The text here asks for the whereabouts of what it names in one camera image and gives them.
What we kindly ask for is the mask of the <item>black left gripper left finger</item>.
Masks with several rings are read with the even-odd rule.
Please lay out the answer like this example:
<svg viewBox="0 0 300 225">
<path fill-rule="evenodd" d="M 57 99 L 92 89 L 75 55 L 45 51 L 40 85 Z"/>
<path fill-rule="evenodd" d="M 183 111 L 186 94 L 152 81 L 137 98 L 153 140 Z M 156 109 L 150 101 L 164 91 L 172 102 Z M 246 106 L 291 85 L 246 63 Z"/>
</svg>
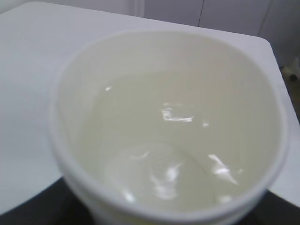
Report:
<svg viewBox="0 0 300 225">
<path fill-rule="evenodd" d="M 91 215 L 63 179 L 0 216 L 2 225 L 92 225 Z"/>
</svg>

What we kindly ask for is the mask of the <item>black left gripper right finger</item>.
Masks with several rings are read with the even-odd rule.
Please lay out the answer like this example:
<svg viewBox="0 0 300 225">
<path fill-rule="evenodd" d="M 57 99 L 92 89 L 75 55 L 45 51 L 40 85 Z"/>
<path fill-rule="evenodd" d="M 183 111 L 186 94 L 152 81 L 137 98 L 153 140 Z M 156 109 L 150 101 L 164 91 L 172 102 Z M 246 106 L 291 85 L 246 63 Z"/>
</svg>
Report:
<svg viewBox="0 0 300 225">
<path fill-rule="evenodd" d="M 299 207 L 268 191 L 239 225 L 298 225 Z"/>
</svg>

